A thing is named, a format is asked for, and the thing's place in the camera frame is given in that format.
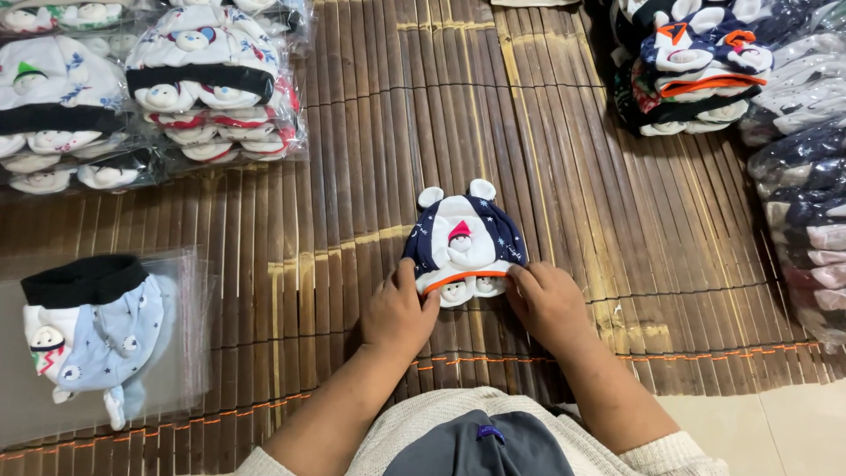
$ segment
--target bamboo mat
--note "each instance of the bamboo mat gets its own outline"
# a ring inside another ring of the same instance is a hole
[[[0,208],[3,256],[198,244],[222,276],[202,408],[8,448],[0,475],[233,471],[349,354],[416,194],[461,193],[477,177],[496,186],[530,260],[574,276],[600,337],[650,391],[730,396],[843,377],[843,349],[821,352],[785,316],[729,138],[635,140],[619,127],[594,66],[607,58],[602,22],[479,0],[315,7],[315,50],[299,69],[310,163]],[[494,298],[441,313],[388,405],[477,385],[569,397]]]

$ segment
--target white floor tile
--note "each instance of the white floor tile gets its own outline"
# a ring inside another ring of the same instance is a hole
[[[746,396],[661,396],[658,401],[732,476],[784,476],[761,402]]]
[[[787,476],[846,475],[846,380],[760,395]]]

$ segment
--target hand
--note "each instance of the hand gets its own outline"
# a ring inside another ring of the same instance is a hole
[[[376,288],[370,309],[361,318],[362,346],[411,361],[429,339],[440,308],[441,295],[437,290],[427,294],[420,305],[415,262],[404,258],[399,268]]]
[[[506,285],[506,297],[520,322],[553,356],[575,342],[596,340],[585,298],[563,269],[547,262],[514,265]]]

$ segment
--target person's left hand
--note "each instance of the person's left hand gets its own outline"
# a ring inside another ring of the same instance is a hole
[[[440,307],[437,290],[427,294],[421,306],[415,262],[404,258],[399,268],[376,287],[370,309],[361,318],[362,346],[414,359],[435,328]]]

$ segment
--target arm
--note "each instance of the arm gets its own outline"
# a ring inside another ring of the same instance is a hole
[[[549,263],[509,270],[508,300],[558,361],[593,436],[622,454],[679,431],[655,398],[596,336],[569,274]]]
[[[298,476],[344,474],[373,418],[435,326],[441,305],[429,293],[421,308],[414,262],[404,259],[376,288],[361,318],[362,345],[262,449]]]

